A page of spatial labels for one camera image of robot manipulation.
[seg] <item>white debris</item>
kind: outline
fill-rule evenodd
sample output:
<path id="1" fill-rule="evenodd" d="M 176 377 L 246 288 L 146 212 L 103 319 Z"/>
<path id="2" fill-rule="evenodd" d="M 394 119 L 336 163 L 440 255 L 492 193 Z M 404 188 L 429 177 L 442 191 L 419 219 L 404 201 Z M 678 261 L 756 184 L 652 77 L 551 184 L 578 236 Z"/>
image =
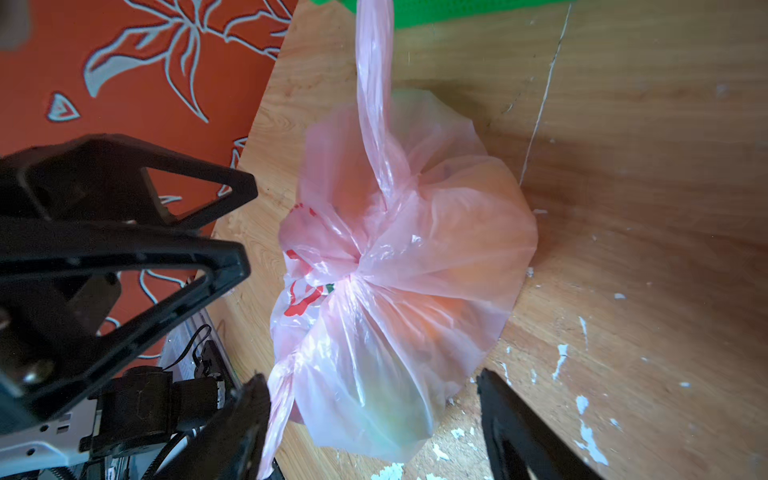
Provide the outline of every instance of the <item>white debris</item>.
<path id="1" fill-rule="evenodd" d="M 587 321 L 581 317 L 578 317 L 578 321 L 581 322 L 581 331 L 584 332 L 584 345 L 589 350 L 589 338 L 587 337 Z"/>
<path id="2" fill-rule="evenodd" d="M 581 439 L 584 440 L 586 444 L 576 442 L 578 448 L 587 450 L 589 452 L 589 456 L 592 457 L 592 459 L 597 463 L 608 465 L 608 459 L 605 458 L 605 455 L 603 455 L 603 453 L 598 448 L 598 444 L 594 441 L 594 433 L 592 432 L 592 429 L 584 424 L 584 420 L 581 420 Z"/>
<path id="3" fill-rule="evenodd" d="M 507 379 L 507 385 L 512 386 L 512 382 L 509 381 L 509 371 L 507 370 L 507 364 L 499 362 L 499 365 L 504 367 L 504 378 Z"/>
<path id="4" fill-rule="evenodd" d="M 448 460 L 450 460 L 450 459 L 451 459 L 451 457 L 449 457 L 449 456 L 448 456 L 448 455 L 447 455 L 445 452 L 443 452 L 443 451 L 440 449 L 440 445 L 438 445 L 438 444 L 436 444 L 436 443 L 435 443 L 435 445 L 432 447 L 432 451 L 435 453 L 435 455 L 437 455 L 437 459 L 438 459 L 438 460 L 446 460 L 446 461 L 448 461 Z"/>
<path id="5" fill-rule="evenodd" d="M 385 467 L 378 475 L 371 475 L 371 480 L 402 480 L 402 463 L 393 463 Z"/>
<path id="6" fill-rule="evenodd" d="M 568 358 L 568 345 L 558 345 L 558 351 L 560 353 L 560 359 L 558 360 L 558 367 L 555 369 L 554 373 L 552 374 L 552 379 L 557 380 L 560 376 L 560 367 L 563 366 L 563 363 L 565 363 L 565 359 Z"/>
<path id="7" fill-rule="evenodd" d="M 589 406 L 589 399 L 583 395 L 576 397 L 576 407 L 578 408 L 578 414 L 583 415 L 584 411 Z"/>

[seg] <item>wooden surface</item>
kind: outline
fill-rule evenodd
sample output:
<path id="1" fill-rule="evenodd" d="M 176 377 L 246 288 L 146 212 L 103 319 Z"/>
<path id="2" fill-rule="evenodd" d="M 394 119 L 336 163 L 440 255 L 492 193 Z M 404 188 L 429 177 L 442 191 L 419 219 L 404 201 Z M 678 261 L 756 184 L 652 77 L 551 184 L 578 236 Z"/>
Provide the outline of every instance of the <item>wooden surface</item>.
<path id="1" fill-rule="evenodd" d="M 518 177 L 540 120 L 522 184 L 547 211 L 534 276 L 485 366 L 506 366 L 605 478 L 768 478 L 765 25 L 759 1 L 580 0 L 396 33 L 394 86 L 432 90 L 470 117 Z M 209 308 L 244 379 L 273 364 L 277 229 L 306 127 L 354 101 L 353 43 L 344 8 L 299 3 L 240 161 L 259 198 L 216 228 L 247 246 L 253 268 Z M 467 387 L 405 480 L 490 476 Z M 583 415 L 577 396 L 590 402 Z M 578 449 L 580 420 L 608 466 Z M 294 424 L 277 459 L 288 480 L 368 479 L 386 466 L 318 449 Z"/>

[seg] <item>green object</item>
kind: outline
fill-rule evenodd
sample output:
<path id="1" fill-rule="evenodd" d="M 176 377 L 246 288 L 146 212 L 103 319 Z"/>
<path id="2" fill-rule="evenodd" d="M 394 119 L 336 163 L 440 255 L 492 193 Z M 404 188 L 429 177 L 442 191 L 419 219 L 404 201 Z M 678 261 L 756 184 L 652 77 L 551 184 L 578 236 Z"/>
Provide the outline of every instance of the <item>green object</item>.
<path id="1" fill-rule="evenodd" d="M 395 28 L 415 27 L 426 23 L 444 22 L 452 18 L 503 12 L 561 1 L 564 0 L 394 0 Z M 312 0 L 312 2 L 322 5 L 330 0 Z M 357 9 L 357 0 L 339 0 L 339 3 L 352 13 Z"/>

